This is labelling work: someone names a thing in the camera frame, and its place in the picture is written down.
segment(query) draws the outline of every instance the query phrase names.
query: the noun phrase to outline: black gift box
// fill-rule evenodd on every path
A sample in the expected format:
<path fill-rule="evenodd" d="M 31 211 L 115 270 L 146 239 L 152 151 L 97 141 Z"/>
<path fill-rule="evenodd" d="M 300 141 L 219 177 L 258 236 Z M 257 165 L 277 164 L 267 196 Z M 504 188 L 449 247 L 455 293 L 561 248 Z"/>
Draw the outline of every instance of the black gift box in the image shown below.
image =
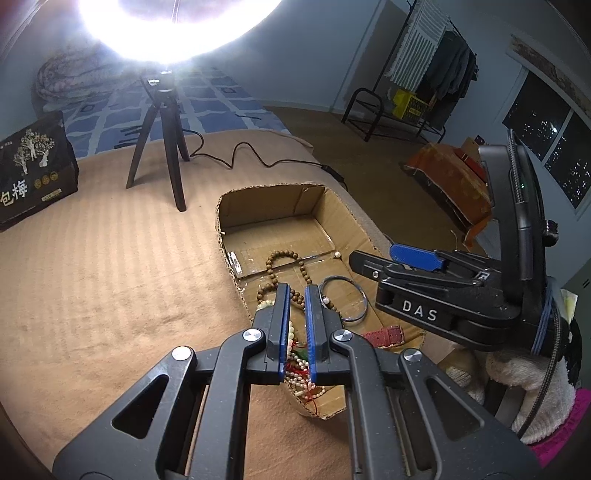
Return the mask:
<path fill-rule="evenodd" d="M 0 229 L 77 192 L 78 171 L 60 111 L 0 142 Z"/>

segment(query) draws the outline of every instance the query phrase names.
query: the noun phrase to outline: black power cable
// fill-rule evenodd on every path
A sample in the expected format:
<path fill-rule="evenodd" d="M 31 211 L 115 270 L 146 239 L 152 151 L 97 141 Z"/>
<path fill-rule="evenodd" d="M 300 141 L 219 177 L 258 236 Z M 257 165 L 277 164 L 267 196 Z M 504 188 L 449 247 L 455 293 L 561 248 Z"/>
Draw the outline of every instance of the black power cable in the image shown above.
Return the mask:
<path fill-rule="evenodd" d="M 203 146 L 205 145 L 205 138 L 203 137 L 203 135 L 201 133 L 196 132 L 195 130 L 189 130 L 189 129 L 185 129 L 185 128 L 183 128 L 183 132 L 198 135 L 199 138 L 201 139 L 201 145 L 199 145 L 197 150 L 195 150 L 193 153 L 191 153 L 189 155 L 191 158 L 195 158 L 195 157 L 211 158 L 212 160 L 223 163 L 225 166 L 228 167 L 229 170 L 231 170 L 234 168 L 234 162 L 236 161 L 236 152 L 238 151 L 238 149 L 241 146 L 245 145 L 252 150 L 252 152 L 256 155 L 258 161 L 265 168 L 272 168 L 279 163 L 303 163 L 303 164 L 307 164 L 307 165 L 314 165 L 315 167 L 320 167 L 320 169 L 324 170 L 326 173 L 329 173 L 336 181 L 338 181 L 339 183 L 341 183 L 343 185 L 343 187 L 345 187 L 345 190 L 349 191 L 349 188 L 348 188 L 347 184 L 345 183 L 345 178 L 329 165 L 324 165 L 322 163 L 317 163 L 317 162 L 307 161 L 307 160 L 294 160 L 292 158 L 283 158 L 281 160 L 276 160 L 273 163 L 265 163 L 265 161 L 261 158 L 261 156 L 256 151 L 255 147 L 253 147 L 249 142 L 237 143 L 234 146 L 234 151 L 232 152 L 232 159 L 230 160 L 230 162 L 227 162 L 223 158 L 215 157 L 214 155 L 210 155 L 209 153 L 199 153 L 201 151 L 201 149 L 203 148 Z"/>
<path fill-rule="evenodd" d="M 534 405 L 531 407 L 530 413 L 528 414 L 523 425 L 519 429 L 519 432 L 517 433 L 517 436 L 519 438 L 522 438 L 523 435 L 525 435 L 525 432 L 527 432 L 527 429 L 530 428 L 531 422 L 537 415 L 542 405 L 542 402 L 544 401 L 546 394 L 548 393 L 548 389 L 550 388 L 550 382 L 552 382 L 552 377 L 554 375 L 554 370 L 556 370 L 556 365 L 558 364 L 558 353 L 560 351 L 560 345 L 562 343 L 562 318 L 560 317 L 560 312 L 558 311 L 556 305 L 552 306 L 552 315 L 554 317 L 554 348 L 552 349 L 552 356 L 550 356 L 550 363 L 548 364 L 548 368 L 544 376 L 544 381 L 542 382 L 542 386 L 540 387 L 538 396 L 535 398 Z"/>

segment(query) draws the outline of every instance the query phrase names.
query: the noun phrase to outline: open cardboard box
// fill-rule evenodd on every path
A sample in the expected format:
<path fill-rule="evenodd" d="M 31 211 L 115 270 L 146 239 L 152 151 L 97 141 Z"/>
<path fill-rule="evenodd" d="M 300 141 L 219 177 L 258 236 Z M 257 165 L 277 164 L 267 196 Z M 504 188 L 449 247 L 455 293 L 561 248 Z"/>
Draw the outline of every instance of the open cardboard box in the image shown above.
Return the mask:
<path fill-rule="evenodd" d="M 400 325 L 405 344 L 394 351 L 422 346 L 421 329 L 374 310 L 377 283 L 351 272 L 349 254 L 354 250 L 383 253 L 372 245 L 367 233 L 332 190 L 313 184 L 234 190 L 219 201 L 217 226 L 220 246 L 251 320 L 258 305 L 257 291 L 269 283 L 267 258 L 275 250 L 293 250 L 304 259 L 314 284 L 320 284 L 329 275 L 344 275 L 363 288 L 370 303 L 368 313 L 360 322 L 348 325 L 348 329 L 363 334 Z M 340 258 L 335 258 L 337 251 L 341 253 Z M 273 270 L 279 282 L 303 293 L 306 282 L 293 259 L 276 260 Z M 323 293 L 343 317 L 355 317 L 363 310 L 361 295 L 347 282 L 330 282 Z M 274 296 L 270 292 L 265 298 L 272 300 Z M 296 337 L 305 340 L 306 320 L 302 310 L 292 307 L 291 321 Z M 325 395 L 308 403 L 293 395 L 287 384 L 283 387 L 301 414 L 328 419 L 345 409 L 342 386 L 327 389 Z"/>

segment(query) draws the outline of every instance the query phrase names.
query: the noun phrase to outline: folded blanket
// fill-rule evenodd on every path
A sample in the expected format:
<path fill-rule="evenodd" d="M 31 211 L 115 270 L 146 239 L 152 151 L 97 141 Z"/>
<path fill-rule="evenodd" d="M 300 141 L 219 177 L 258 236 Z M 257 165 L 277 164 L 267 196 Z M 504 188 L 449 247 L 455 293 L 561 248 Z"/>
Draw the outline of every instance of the folded blanket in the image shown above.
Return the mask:
<path fill-rule="evenodd" d="M 81 101 L 90 95 L 126 88 L 153 64 L 125 60 L 97 44 L 60 53 L 37 73 L 37 94 L 54 105 Z"/>

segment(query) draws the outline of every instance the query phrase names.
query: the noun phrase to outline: window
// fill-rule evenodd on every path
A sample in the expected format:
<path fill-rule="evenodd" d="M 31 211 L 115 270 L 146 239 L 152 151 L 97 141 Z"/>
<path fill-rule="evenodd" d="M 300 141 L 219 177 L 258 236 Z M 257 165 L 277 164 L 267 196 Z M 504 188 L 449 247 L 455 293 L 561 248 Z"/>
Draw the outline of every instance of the window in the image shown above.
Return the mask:
<path fill-rule="evenodd" d="M 591 187 L 591 131 L 581 117 L 529 72 L 503 124 L 540 159 L 577 209 Z"/>

